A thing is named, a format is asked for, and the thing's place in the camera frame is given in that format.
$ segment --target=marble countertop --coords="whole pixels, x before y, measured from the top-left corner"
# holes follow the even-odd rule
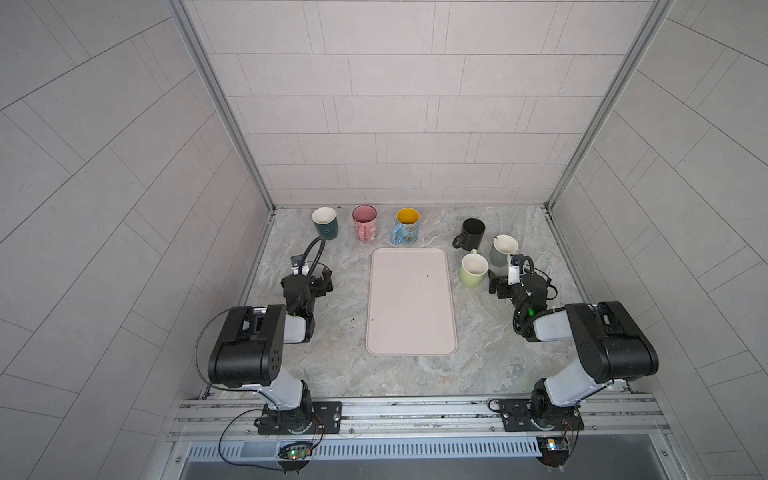
[[[401,248],[437,247],[448,254],[458,349],[450,356],[374,356],[366,349],[371,253],[392,247],[389,232],[398,207],[376,207],[379,237],[356,239],[352,208],[337,207],[339,236],[326,242],[320,259],[333,270],[333,292],[315,304],[316,329],[309,343],[286,345],[283,368],[305,380],[315,397],[416,396],[530,392],[575,357],[572,342],[528,343],[515,334],[509,300],[488,294],[488,280],[474,289],[458,281],[464,250],[453,238],[462,221],[476,217],[485,225],[479,253],[488,258],[494,236],[512,235],[519,253],[533,258],[558,288],[550,307],[581,302],[558,245],[540,207],[417,207],[419,239]],[[317,236],[313,209],[280,209],[248,298],[252,306],[283,303],[280,279],[290,273],[290,257],[303,253]],[[310,254],[314,258],[316,251]],[[491,265],[503,274],[503,268]]]

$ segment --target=mug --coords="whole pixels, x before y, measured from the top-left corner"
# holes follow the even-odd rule
[[[491,248],[491,263],[496,266],[509,264],[509,256],[518,252],[518,241],[509,235],[497,235]]]
[[[331,207],[320,207],[312,212],[312,221],[317,233],[326,240],[333,240],[339,234],[339,221],[336,211]]]
[[[462,258],[458,279],[464,286],[473,288],[485,278],[486,272],[488,272],[488,261],[482,255],[478,255],[478,251],[473,248],[471,253],[467,253]]]
[[[392,229],[392,243],[411,243],[419,238],[419,212],[403,208],[397,213],[397,225]]]
[[[355,221],[357,240],[368,243],[376,239],[379,226],[376,224],[375,208],[370,205],[360,205],[352,212],[352,219]]]
[[[480,248],[480,240],[485,232],[485,223],[476,218],[468,218],[462,224],[462,232],[453,239],[453,248],[463,248],[468,252]]]

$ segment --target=wire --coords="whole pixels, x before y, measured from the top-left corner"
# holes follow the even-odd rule
[[[201,380],[203,380],[203,383],[205,383],[207,386],[209,386],[212,389],[216,390],[222,390],[224,392],[251,392],[251,393],[259,393],[261,396],[263,396],[267,401],[272,402],[273,405],[275,405],[275,411],[277,411],[277,424],[274,427],[268,426],[268,425],[261,425],[260,423],[257,423],[257,426],[262,426],[265,429],[273,429],[273,430],[280,430],[280,407],[277,405],[277,402],[270,398],[266,393],[264,392],[254,392],[253,390],[245,390],[245,389],[230,389],[227,387],[220,387],[215,386],[213,383],[210,382],[205,376],[203,376],[203,373],[200,371],[200,364],[197,362],[197,347],[200,346],[200,339],[203,338],[203,334],[205,333],[206,329],[210,326],[211,323],[213,323],[217,318],[222,316],[223,314],[230,312],[231,310],[234,310],[236,308],[239,308],[238,306],[232,306],[223,312],[219,312],[216,316],[214,316],[212,319],[208,320],[208,323],[205,324],[203,329],[200,331],[200,335],[197,336],[197,341],[194,343],[194,356],[192,357],[192,360],[194,361],[194,368],[197,370],[197,376],[200,377]]]
[[[229,424],[227,424],[227,426],[226,426],[226,427],[224,427],[224,431],[223,431],[223,432],[221,432],[221,437],[219,437],[219,445],[218,445],[218,447],[217,447],[217,450],[218,450],[218,452],[219,452],[219,456],[220,456],[220,457],[221,457],[221,459],[222,459],[222,460],[224,460],[226,463],[228,463],[228,464],[230,464],[230,465],[235,465],[236,467],[256,467],[256,468],[261,468],[262,470],[270,470],[270,471],[272,471],[272,472],[283,472],[283,469],[282,469],[282,468],[271,468],[271,467],[263,467],[262,465],[254,465],[253,463],[235,463],[235,462],[230,462],[229,460],[227,460],[226,458],[224,458],[224,455],[222,455],[222,454],[221,454],[221,441],[224,439],[224,434],[225,434],[225,433],[227,433],[227,430],[229,429],[229,427],[231,427],[231,426],[232,426],[232,424],[233,424],[233,423],[235,423],[235,421],[237,421],[237,419],[238,419],[238,418],[240,418],[241,416],[245,415],[246,413],[249,413],[249,412],[258,412],[259,410],[260,410],[260,409],[250,409],[250,410],[246,410],[245,412],[243,412],[243,413],[240,413],[238,416],[236,416],[234,419],[232,419],[232,421],[231,421],[231,422],[229,422]]]

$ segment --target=light blue mug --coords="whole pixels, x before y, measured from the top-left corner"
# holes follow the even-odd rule
[[[413,243],[419,238],[419,212],[403,208],[397,213],[397,225],[392,229],[392,243]]]

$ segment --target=tiled wall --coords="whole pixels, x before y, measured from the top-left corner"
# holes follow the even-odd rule
[[[0,477],[136,479],[266,208],[162,0],[0,31]]]
[[[279,205],[542,203],[650,7],[185,4]]]
[[[554,208],[654,344],[640,386],[700,480],[768,478],[766,25],[764,0],[678,0]]]

